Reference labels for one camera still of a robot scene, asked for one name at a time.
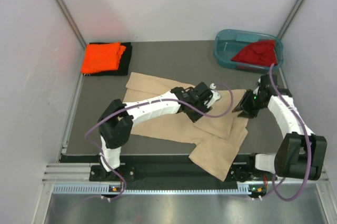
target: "black cloth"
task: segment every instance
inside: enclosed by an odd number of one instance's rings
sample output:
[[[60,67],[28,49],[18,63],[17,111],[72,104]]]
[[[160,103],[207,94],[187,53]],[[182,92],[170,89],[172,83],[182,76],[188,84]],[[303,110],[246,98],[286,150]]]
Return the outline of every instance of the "black cloth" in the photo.
[[[90,44],[109,44],[109,43],[102,43],[102,42],[93,42]],[[88,76],[101,76],[101,75],[128,75],[128,66],[130,65],[131,55],[132,55],[132,45],[131,42],[121,43],[121,45],[126,46],[126,49],[122,55],[120,60],[120,64],[118,66],[118,70],[109,70],[109,71],[102,71],[99,73],[89,74]]]

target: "white wall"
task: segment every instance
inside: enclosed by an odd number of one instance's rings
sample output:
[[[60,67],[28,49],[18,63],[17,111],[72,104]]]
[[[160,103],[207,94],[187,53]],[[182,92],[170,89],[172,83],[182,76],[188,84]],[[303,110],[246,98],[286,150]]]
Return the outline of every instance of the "white wall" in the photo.
[[[325,166],[337,195],[337,0],[306,0],[286,32],[286,79],[308,126],[326,137]]]
[[[29,223],[83,54],[54,0],[0,0],[0,222]]]
[[[64,0],[87,42],[212,40],[226,28],[276,35],[296,0]]]

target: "orange cloth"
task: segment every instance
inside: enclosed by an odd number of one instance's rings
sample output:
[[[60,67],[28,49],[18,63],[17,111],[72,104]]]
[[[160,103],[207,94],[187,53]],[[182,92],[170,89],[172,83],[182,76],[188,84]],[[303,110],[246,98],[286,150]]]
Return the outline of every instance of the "orange cloth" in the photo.
[[[85,50],[82,74],[118,70],[126,46],[120,42],[109,44],[89,44]]]

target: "blue bin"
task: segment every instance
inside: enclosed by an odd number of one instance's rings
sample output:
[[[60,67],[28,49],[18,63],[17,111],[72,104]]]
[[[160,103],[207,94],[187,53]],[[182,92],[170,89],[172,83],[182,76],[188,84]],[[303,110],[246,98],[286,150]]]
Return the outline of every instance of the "blue bin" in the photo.
[[[283,64],[283,45],[278,38],[272,35],[231,29],[222,30],[215,38],[213,53],[219,65],[228,69],[268,71],[269,67],[231,61],[248,44],[266,40],[275,40],[274,50],[277,65],[274,67],[274,70],[278,70]]]

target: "beige fabric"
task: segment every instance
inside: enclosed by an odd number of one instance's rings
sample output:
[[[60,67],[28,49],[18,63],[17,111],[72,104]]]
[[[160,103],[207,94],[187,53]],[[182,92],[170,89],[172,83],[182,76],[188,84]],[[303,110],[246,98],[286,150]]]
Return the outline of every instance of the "beige fabric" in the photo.
[[[126,84],[127,91],[124,102],[135,102],[153,98],[168,90],[181,86],[193,86],[160,77],[131,73]],[[233,90],[233,108],[241,100],[245,90]],[[220,91],[222,96],[213,105],[209,114],[224,112],[230,105],[231,96],[228,91]],[[238,118],[238,113],[213,119],[200,118],[196,123],[184,113],[160,116],[134,126],[131,133],[147,137],[194,143],[197,147],[190,154],[190,159],[220,180],[227,176],[229,168],[247,135],[248,119]]]

